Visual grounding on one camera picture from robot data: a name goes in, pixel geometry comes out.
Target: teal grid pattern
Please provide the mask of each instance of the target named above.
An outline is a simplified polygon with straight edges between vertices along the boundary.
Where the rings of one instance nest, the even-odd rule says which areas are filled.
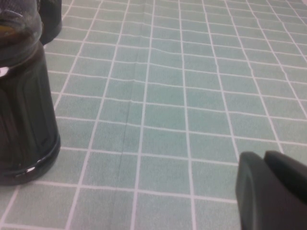
[[[62,138],[0,188],[1,230],[237,230],[239,154],[307,164],[301,0],[63,0],[45,47]]]

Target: glass jar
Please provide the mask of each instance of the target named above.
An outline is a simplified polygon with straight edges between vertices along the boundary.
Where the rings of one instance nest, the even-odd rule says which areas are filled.
[[[31,181],[60,149],[36,0],[0,0],[0,184]]]

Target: checkered tablecloth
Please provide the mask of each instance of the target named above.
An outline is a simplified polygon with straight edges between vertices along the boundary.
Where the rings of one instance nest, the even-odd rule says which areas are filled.
[[[47,45],[62,149],[0,188],[0,228],[238,230],[239,154],[307,163],[301,0],[64,0]]]

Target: white grid line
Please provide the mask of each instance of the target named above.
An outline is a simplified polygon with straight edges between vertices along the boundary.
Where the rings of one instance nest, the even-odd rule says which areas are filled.
[[[202,7],[203,7],[203,11],[205,12],[206,21],[208,21],[208,17],[207,17],[207,13],[206,13],[206,9],[205,9],[204,4],[202,5]],[[219,81],[219,84],[220,84],[221,94],[222,94],[223,103],[224,103],[224,107],[225,107],[229,131],[230,131],[232,143],[233,143],[233,146],[234,146],[234,151],[235,151],[235,154],[236,154],[236,159],[237,159],[237,161],[239,161],[238,148],[237,148],[236,141],[235,141],[235,138],[234,138],[234,131],[233,131],[232,124],[231,124],[231,119],[230,119],[230,115],[229,115],[229,111],[228,111],[228,106],[227,106],[227,103],[226,103],[223,84],[222,84],[222,80],[221,80],[221,76],[220,76],[219,65],[218,65],[218,62],[217,62],[217,57],[216,57],[216,54],[215,54],[215,49],[214,49],[214,46],[213,46],[213,40],[212,40],[211,31],[210,31],[209,26],[208,26],[208,32],[209,32],[210,43],[211,43],[212,52],[213,52],[213,56],[214,56],[214,61],[215,61],[215,65],[216,65],[216,72],[217,72],[217,76],[218,76],[218,81]]]
[[[68,81],[69,81],[69,79],[70,79],[70,77],[71,77],[71,74],[72,74],[72,72],[73,72],[73,69],[74,69],[74,67],[75,67],[75,65],[76,65],[76,63],[77,63],[78,57],[80,56],[80,54],[81,54],[81,52],[82,52],[83,46],[84,46],[84,44],[85,44],[85,41],[86,41],[88,35],[90,34],[90,31],[91,31],[91,29],[92,29],[92,26],[94,25],[95,19],[96,19],[98,13],[99,13],[99,8],[100,8],[102,2],[99,4],[99,7],[96,9],[95,16],[93,17],[92,22],[91,22],[91,25],[90,25],[90,27],[88,28],[87,33],[86,33],[84,39],[82,40],[81,46],[80,46],[80,48],[79,48],[79,51],[78,51],[77,55],[75,56],[75,59],[74,59],[74,61],[73,61],[73,63],[72,63],[72,66],[71,66],[71,69],[70,69],[70,71],[69,71],[69,74],[68,74],[68,76],[67,76],[67,78],[66,78],[66,80],[65,80],[65,82],[64,82],[64,85],[63,85],[63,87],[62,87],[62,90],[61,90],[61,92],[60,92],[60,94],[59,94],[59,96],[58,96],[58,98],[57,98],[57,100],[56,100],[56,102],[55,102],[55,104],[54,104],[54,109],[55,109],[55,110],[56,110],[56,108],[57,108],[57,106],[58,106],[58,104],[59,104],[59,101],[60,101],[61,98],[62,98],[62,93],[63,93],[64,90],[66,89],[66,86],[67,86]]]
[[[144,133],[144,122],[145,122],[145,110],[146,110],[146,100],[147,100],[147,82],[149,78],[149,66],[150,66],[150,58],[151,58],[151,50],[152,50],[152,41],[153,41],[153,31],[154,31],[154,10],[155,10],[155,0],[153,0],[153,13],[152,13],[152,23],[150,30],[150,40],[149,40],[149,52],[147,58],[147,66],[146,66],[146,78],[145,78],[145,86],[144,86],[144,96],[143,96],[143,105],[142,105],[142,119],[141,119],[141,128],[140,128],[140,140],[139,140],[139,150],[138,150],[138,158],[137,158],[137,166],[136,166],[136,176],[135,176],[135,185],[134,185],[134,193],[133,193],[133,202],[132,202],[132,211],[131,211],[131,222],[130,222],[130,230],[135,230],[135,221],[136,221],[136,209],[138,202],[138,189],[139,189],[139,181],[140,181],[140,171],[141,171],[141,152],[142,152],[142,143],[143,143],[143,133]]]
[[[50,54],[50,55],[59,55],[59,56],[66,56],[66,57],[76,57],[74,55],[70,55],[70,54],[58,54],[58,53],[51,53],[51,52],[46,52],[46,54]],[[195,54],[184,54],[185,56],[192,56],[192,57],[202,57],[202,58],[214,58],[212,56],[205,56],[205,55],[195,55]],[[90,60],[98,60],[98,61],[107,61],[107,62],[111,62],[112,60],[110,59],[105,59],[105,58],[96,58],[96,57],[85,57],[85,56],[80,56],[77,55],[78,58],[83,58],[83,59],[90,59]],[[250,61],[250,60],[244,60],[244,59],[236,59],[236,58],[228,58],[228,57],[217,57],[218,60],[229,60],[229,61],[237,61],[237,62],[244,62],[244,63],[254,63],[254,64],[262,64],[262,65],[267,65],[267,66],[283,66],[283,67],[288,67],[288,68],[295,68],[295,69],[303,69],[303,70],[307,70],[307,67],[299,67],[299,66],[291,66],[291,65],[285,65],[285,64],[274,64],[274,63],[266,63],[266,62],[259,62],[259,61]],[[138,61],[115,61],[115,63],[137,63],[137,64],[146,64],[146,62],[138,62]],[[157,65],[157,66],[162,66],[162,67],[167,67],[167,68],[173,68],[173,69],[182,69],[182,68],[178,68],[178,67],[171,67],[171,66],[164,66],[164,65],[160,65],[160,64],[154,64],[154,63],[150,63],[150,65]]]
[[[87,37],[88,37],[88,35],[89,35],[89,33],[90,33],[90,29],[92,28],[92,26],[93,26],[93,24],[94,24],[95,18],[97,17],[97,15],[98,15],[98,13],[99,13],[99,9],[100,9],[100,7],[102,6],[103,2],[104,2],[104,0],[102,0],[102,1],[99,3],[98,7],[97,7],[95,16],[94,16],[94,18],[93,18],[93,21],[92,21],[92,23],[91,23],[91,26],[90,26],[90,28],[89,28],[89,31],[87,32],[87,34],[86,34],[86,36],[85,36],[85,38],[84,38],[84,41],[87,39]],[[81,44],[80,50],[79,50],[79,52],[78,52],[78,55],[77,55],[77,57],[76,57],[76,59],[75,59],[74,64],[76,64],[77,58],[79,57],[79,55],[80,55],[80,53],[81,53],[81,51],[82,51],[83,46],[84,46],[84,43]],[[113,59],[115,59],[116,51],[117,51],[117,47],[115,48]],[[74,68],[74,64],[73,64],[73,66],[71,67],[70,74],[72,73],[72,70],[73,70],[73,68]],[[112,62],[112,64],[111,64],[111,67],[110,67],[110,70],[109,70],[109,75],[110,75],[111,72],[112,72],[112,68],[113,68],[113,62]],[[107,79],[107,81],[106,81],[105,91],[104,91],[104,95],[103,95],[103,96],[106,95],[107,87],[108,87],[108,82],[109,82],[109,79]],[[98,124],[98,119],[99,119],[100,113],[101,113],[101,111],[102,111],[103,102],[104,102],[104,98],[101,99],[100,107],[99,107],[99,110],[98,110],[98,113],[97,113],[97,117],[96,117],[96,121],[95,121],[93,130],[92,130],[91,139],[90,139],[90,143],[89,143],[88,149],[91,149],[91,148],[92,148],[92,144],[93,144],[93,141],[94,141],[94,136],[95,136],[95,132],[96,132],[97,124]],[[89,156],[90,156],[90,152],[88,151],[88,152],[86,153],[86,156],[85,156],[84,161],[83,161],[83,167],[82,167],[81,175],[80,175],[79,182],[78,182],[78,185],[79,185],[79,186],[82,184],[82,181],[83,181],[83,178],[84,178],[85,169],[86,169],[86,165],[87,165],[87,161],[88,161],[88,159],[89,159]],[[65,226],[65,229],[66,229],[66,230],[70,229],[70,227],[71,227],[71,222],[72,222],[73,214],[74,214],[74,211],[75,211],[75,208],[76,208],[76,205],[77,205],[77,200],[78,200],[78,197],[79,197],[79,193],[80,193],[80,188],[77,187],[76,192],[75,192],[75,195],[74,195],[74,197],[73,197],[73,201],[72,201],[71,209],[70,209],[70,212],[69,212],[69,215],[68,215],[68,219],[67,219],[67,222],[66,222],[66,226]]]
[[[61,147],[62,150],[72,150],[72,151],[87,151],[87,149],[79,149],[79,148],[70,148],[70,147]],[[91,149],[91,152],[96,153],[105,153],[111,155],[129,155],[129,156],[138,156],[138,153],[134,152],[114,152],[114,151],[106,151],[106,150],[98,150],[98,149]],[[155,158],[163,158],[163,159],[174,159],[179,161],[188,161],[188,157],[178,157],[178,156],[171,156],[171,155],[164,155],[164,154],[153,154],[153,153],[141,153],[142,157],[155,157]],[[230,165],[230,166],[238,166],[238,163],[234,162],[226,162],[226,161],[215,161],[215,160],[207,160],[201,158],[191,158],[193,162],[202,162],[202,163],[211,163],[211,164],[220,164],[220,165]]]
[[[243,48],[243,44],[242,44],[241,38],[240,38],[240,36],[239,36],[239,33],[238,33],[237,29],[236,29],[236,26],[235,26],[235,23],[234,23],[234,19],[233,19],[231,13],[230,13],[230,10],[229,10],[229,9],[227,9],[227,10],[228,10],[229,15],[230,15],[230,17],[231,17],[231,21],[232,21],[232,23],[234,24],[234,28],[235,28],[235,31],[236,31],[236,35],[237,35],[237,37],[238,37],[238,39],[239,39],[239,43],[240,43],[240,45],[241,45],[241,47],[242,47],[243,54],[244,54],[246,60],[248,61],[248,66],[249,66],[249,68],[250,68],[251,75],[252,75],[252,77],[254,78],[254,77],[255,77],[255,76],[254,76],[254,70],[253,70],[253,68],[251,67],[250,62],[249,62],[249,58],[248,58],[248,56],[246,55],[246,52],[245,52],[245,50],[244,50],[244,48]],[[257,83],[257,81],[256,81],[255,78],[254,78],[254,83],[255,83],[255,85],[256,85],[258,94],[259,94],[259,96],[260,96],[260,100],[261,100],[262,106],[263,106],[263,108],[264,108],[265,114],[266,114],[266,116],[268,117],[268,121],[269,121],[269,123],[270,123],[270,125],[271,125],[271,129],[272,129],[273,134],[274,134],[274,136],[275,136],[275,139],[276,139],[276,141],[277,141],[277,145],[278,145],[278,147],[279,147],[279,150],[280,150],[280,152],[283,152],[282,145],[280,144],[280,141],[279,141],[279,138],[278,138],[278,136],[277,136],[277,132],[276,132],[276,130],[275,130],[274,124],[273,124],[273,122],[272,122],[272,119],[270,118],[268,109],[267,109],[266,104],[265,104],[265,102],[264,102],[264,99],[263,99],[263,97],[262,97],[262,95],[261,95],[260,87],[259,87],[259,85],[258,85],[258,83]]]
[[[87,31],[86,29],[79,29],[79,28],[75,28],[75,27],[68,27],[68,26],[63,26],[64,28],[67,27],[67,28],[70,28],[70,29],[76,29],[76,30],[83,30],[83,31]],[[171,28],[167,28],[167,27],[160,27],[160,26],[154,26],[156,28],[163,28],[163,29],[170,29],[170,30],[178,30],[178,29],[171,29]],[[118,35],[118,33],[114,33],[114,32],[108,32],[108,31],[100,31],[100,30],[90,30],[91,32],[98,32],[98,33],[103,33],[103,34],[113,34],[113,35]],[[182,30],[182,31],[185,31],[185,32],[193,32],[193,33],[200,33],[200,34],[208,34],[207,32],[198,32],[196,30]],[[227,37],[236,37],[236,35],[230,35],[230,34],[219,34],[219,33],[211,33],[212,35],[221,35],[221,36],[227,36]],[[133,35],[133,34],[123,34],[125,36],[134,36],[134,37],[143,37],[143,38],[149,38],[149,37],[146,37],[146,36],[143,36],[143,35]],[[260,40],[260,41],[265,41],[264,38],[257,38],[257,37],[247,37],[247,36],[240,36],[242,38],[248,38],[248,39],[254,39],[254,40]],[[153,37],[154,40],[165,40],[165,41],[175,41],[175,42],[180,42],[179,40],[174,40],[174,39],[163,39],[163,38],[156,38],[156,37]],[[63,38],[55,38],[55,40],[59,40],[59,41],[71,41],[71,42],[79,42],[81,43],[82,41],[79,41],[79,40],[72,40],[72,39],[63,39]],[[287,41],[279,41],[279,40],[273,40],[273,39],[269,39],[269,41],[272,41],[272,42],[280,42],[280,43],[285,43],[285,44],[293,44],[292,42],[287,42]],[[199,43],[195,43],[195,42],[189,42],[189,41],[183,41],[184,43],[194,43],[194,44],[199,44]],[[296,43],[298,45],[303,45],[303,46],[306,46],[307,44],[305,43]]]
[[[62,72],[62,71],[55,71],[55,70],[48,70],[49,73],[59,73],[59,74],[68,74],[68,72]],[[215,72],[203,72],[203,73],[210,73],[210,74],[216,74]],[[253,77],[252,76],[244,76],[244,75],[236,75],[236,74],[220,74],[221,76],[233,76],[233,77],[241,77],[241,78],[248,78],[248,79],[252,79]],[[88,77],[88,78],[101,78],[101,79],[106,79],[107,77],[103,77],[103,76],[95,76],[95,75],[87,75],[87,74],[79,74],[79,73],[75,73],[73,74],[73,76],[81,76],[81,77]],[[287,80],[282,80],[282,79],[275,79],[275,78],[263,78],[263,77],[255,77],[256,79],[259,79],[259,80],[268,80],[268,81],[280,81],[280,82],[288,82]],[[124,79],[120,79],[120,78],[111,78],[113,80],[116,80],[116,81],[135,81],[135,82],[140,82],[140,83],[145,83],[144,81],[141,81],[141,80],[134,80],[134,79],[131,79],[131,80],[124,80]],[[295,81],[295,80],[290,80],[291,83],[298,83],[298,84],[302,84],[302,85],[306,85],[307,82],[302,82],[302,81]],[[165,84],[165,83],[158,83],[158,82],[148,82],[149,84],[156,84],[156,85],[163,85],[163,86],[170,86],[170,87],[182,87],[180,85],[171,85],[171,84]],[[207,88],[200,88],[200,87],[190,87],[190,86],[187,86],[187,88],[190,88],[190,89],[199,89],[199,90],[206,90]]]
[[[18,195],[19,190],[20,190],[20,185],[16,186],[16,188],[14,190],[14,193],[13,193],[13,195],[10,198],[9,203],[8,203],[7,207],[5,208],[5,210],[4,210],[4,213],[2,214],[2,217],[0,219],[0,229],[2,229],[4,227],[5,219],[6,219],[7,215],[9,214],[9,212],[10,212],[10,210],[11,210],[11,208],[12,208],[14,202],[15,202],[15,199],[16,199],[16,197]]]
[[[298,15],[298,13],[296,12],[296,10],[291,6],[291,4],[289,3],[288,0],[286,0],[286,2],[288,3],[288,5],[291,7],[291,9],[295,12],[295,14],[297,15],[297,17],[302,21],[303,24],[307,25],[306,22],[302,19],[302,18],[306,18],[306,17],[300,17]]]
[[[32,184],[41,184],[46,186],[59,186],[59,187],[77,187],[77,184],[67,184],[67,183],[57,183],[57,182],[49,182],[49,181],[33,181]],[[123,192],[134,192],[134,189],[131,188],[119,188],[119,187],[111,187],[111,186],[95,186],[95,185],[81,185],[82,189],[93,189],[93,190],[110,190],[110,191],[123,191]],[[165,192],[156,192],[156,191],[149,191],[144,189],[138,189],[138,193],[141,194],[149,194],[155,196],[171,196],[171,197],[181,197],[181,198],[190,198],[188,194],[180,194],[180,193],[165,193]],[[209,196],[195,196],[196,199],[199,200],[209,200],[214,202],[222,202],[222,203],[230,203],[236,204],[236,200],[233,199],[223,199],[217,197],[209,197]]]
[[[23,230],[63,230],[57,228],[45,228],[45,227],[24,225],[24,224],[4,224],[3,227],[9,229],[23,229]]]
[[[152,85],[164,85],[164,86],[169,86],[169,87],[182,87],[182,86],[174,86],[174,85],[167,85],[167,84],[161,84],[161,83],[155,83],[155,82],[149,82],[148,84],[152,84]],[[214,90],[214,89],[206,89],[206,88],[197,88],[197,87],[186,87],[187,89],[197,89],[197,90],[203,90],[203,91],[212,91],[212,92],[221,92],[221,90]],[[234,92],[234,91],[226,91],[224,90],[224,92],[226,93],[231,93],[231,94],[240,94],[240,95],[249,95],[249,96],[259,96],[258,93],[248,93],[248,92]],[[101,98],[99,96],[88,96],[88,95],[81,95],[81,94],[74,94],[74,93],[62,93],[62,95],[68,95],[68,96],[76,96],[76,97],[87,97],[87,98]],[[268,98],[276,98],[276,99],[285,99],[285,100],[290,100],[290,101],[296,101],[296,98],[292,98],[292,97],[281,97],[281,96],[274,96],[274,95],[265,95],[262,94],[262,97],[268,97]],[[110,100],[119,100],[119,101],[131,101],[131,100],[125,100],[125,99],[116,99],[116,98],[108,98]],[[307,99],[300,99],[300,101],[302,102],[307,102]],[[165,104],[168,106],[178,106],[178,105],[172,105],[172,104]],[[202,108],[197,108],[197,107],[189,107],[189,108],[193,108],[193,109],[202,109]]]
[[[267,3],[269,4],[270,8],[274,11],[274,9],[273,9],[273,7],[270,5],[270,3],[269,3],[268,1],[267,1]],[[280,22],[282,23],[284,29],[287,31],[287,29],[286,29],[284,23],[283,23],[281,20],[280,20]],[[298,47],[298,45],[295,43],[294,39],[292,38],[292,36],[290,35],[289,32],[288,32],[288,35],[290,36],[290,38],[292,39],[292,41],[293,41],[293,43],[295,44],[296,48],[297,48],[298,51],[301,53],[302,57],[304,58],[305,62],[307,63],[306,57],[303,55],[302,51],[300,50],[300,48]],[[268,45],[269,45],[269,47],[270,47],[272,53],[274,54],[275,58],[277,59],[279,65],[280,65],[280,68],[281,68],[282,71],[284,72],[284,76],[285,76],[285,78],[286,78],[286,80],[287,80],[288,85],[290,86],[290,88],[291,88],[291,90],[292,90],[293,95],[295,96],[295,98],[296,98],[296,100],[297,100],[297,102],[298,102],[298,104],[299,104],[301,110],[303,111],[305,117],[307,118],[307,113],[306,113],[306,111],[305,111],[305,109],[304,109],[304,107],[303,107],[303,105],[302,105],[301,100],[298,98],[295,89],[293,88],[292,84],[290,83],[287,73],[284,71],[283,66],[281,65],[281,63],[280,63],[278,57],[276,56],[276,54],[274,53],[274,50],[272,49],[271,44],[270,44],[268,41],[267,41],[267,43],[268,43]]]
[[[178,0],[178,9],[179,9],[179,27],[180,27],[180,47],[181,47],[181,59],[182,59],[182,84],[183,84],[183,101],[184,101],[184,113],[185,113],[185,128],[186,128],[186,142],[188,150],[188,171],[189,171],[189,189],[190,189],[190,200],[191,200],[191,220],[192,220],[192,229],[196,230],[196,208],[195,208],[195,194],[194,194],[194,181],[193,181],[193,169],[191,161],[191,146],[190,146],[190,137],[189,137],[189,118],[188,118],[188,103],[187,103],[187,89],[186,89],[186,77],[185,77],[185,59],[183,51],[183,36],[182,36],[182,24],[181,24],[181,9],[180,9],[180,0]]]
[[[204,12],[199,12],[199,11],[187,11],[187,12],[194,12],[194,13],[201,13],[201,14],[204,14]],[[151,15],[150,13],[147,13],[147,12],[144,12],[144,13],[136,13],[136,12],[130,12],[130,14],[145,14],[145,15]],[[219,14],[219,13],[208,13],[209,15],[219,15],[219,16],[227,16],[227,17],[230,17],[229,15],[224,15],[224,14]],[[294,17],[294,18],[297,18],[296,16],[290,16],[290,15],[284,15],[284,14],[278,14],[280,16],[287,16],[287,17]],[[92,20],[92,18],[87,18],[87,17],[80,17],[80,16],[74,16],[74,15],[67,15],[67,17],[73,17],[73,18],[79,18],[79,19],[84,19],[84,20]],[[167,18],[167,19],[171,19],[171,20],[178,20],[177,17],[169,17],[169,16],[162,16],[162,15],[155,15],[154,17],[156,18]],[[234,16],[236,18],[246,18],[246,19],[254,19],[252,17],[244,17],[244,16]],[[268,20],[268,19],[261,19],[260,20],[263,20],[263,21],[269,21],[269,22],[278,22],[276,20]],[[102,22],[116,22],[116,23],[120,23],[122,21],[116,21],[116,20],[107,20],[107,19],[96,19],[96,21],[102,21]],[[190,20],[190,19],[182,19],[182,21],[187,21],[187,22],[195,22],[195,23],[210,23],[210,24],[220,24],[220,25],[226,25],[226,26],[232,26],[230,24],[225,24],[225,23],[213,23],[213,22],[209,22],[209,21],[195,21],[195,20]],[[147,23],[144,23],[144,22],[137,22],[137,21],[126,21],[127,23],[138,23],[138,24],[144,24],[144,25],[147,25],[147,26],[150,26],[149,24]],[[286,22],[287,24],[296,24],[296,25],[301,25],[301,24],[298,24],[298,23],[291,23],[291,22]],[[259,29],[257,27],[249,27],[249,26],[241,26],[241,25],[237,25],[237,27],[242,27],[242,28],[250,28],[250,29]],[[270,31],[278,31],[278,32],[284,32],[284,31],[279,31],[279,30],[271,30],[271,29],[268,29]],[[304,33],[296,33],[296,32],[292,32],[294,34],[300,34],[300,35],[306,35]]]
[[[239,2],[239,1],[232,1],[232,0],[227,0],[228,2],[234,2],[234,3],[237,3],[237,4],[245,4],[244,2]],[[126,3],[123,3],[123,2],[114,2],[114,1],[105,1],[105,2],[111,2],[111,3],[116,3],[116,4],[126,4]],[[201,6],[202,4],[200,3],[193,3],[193,2],[181,2],[180,3],[181,5],[197,5],[197,6]],[[257,4],[257,3],[250,3],[251,5],[257,5],[257,6],[268,6],[267,4]],[[152,6],[151,4],[145,2],[145,3],[142,3],[142,4],[136,4],[136,3],[131,3],[130,5],[135,5],[135,6],[144,6],[144,5],[148,5],[148,6]],[[209,7],[216,7],[216,8],[221,8],[221,9],[226,9],[226,7],[223,7],[223,6],[217,6],[217,5],[210,5],[208,3],[205,3],[205,6],[209,6]],[[77,7],[77,8],[85,8],[85,9],[96,9],[95,7],[84,7],[84,6],[75,6],[74,7]],[[170,7],[166,7],[166,6],[160,6],[160,5],[157,5],[156,7],[162,7],[162,8],[167,8],[167,9],[171,9],[171,10],[178,10],[178,8],[170,8]],[[274,6],[274,7],[278,7],[278,8],[283,8],[283,9],[289,9],[289,7],[283,7],[283,6]],[[245,10],[245,9],[239,9],[239,8],[230,8],[232,10],[242,10],[242,11],[248,11],[248,10]],[[259,13],[270,13],[270,12],[261,12],[261,11],[255,11],[255,12],[259,12]]]

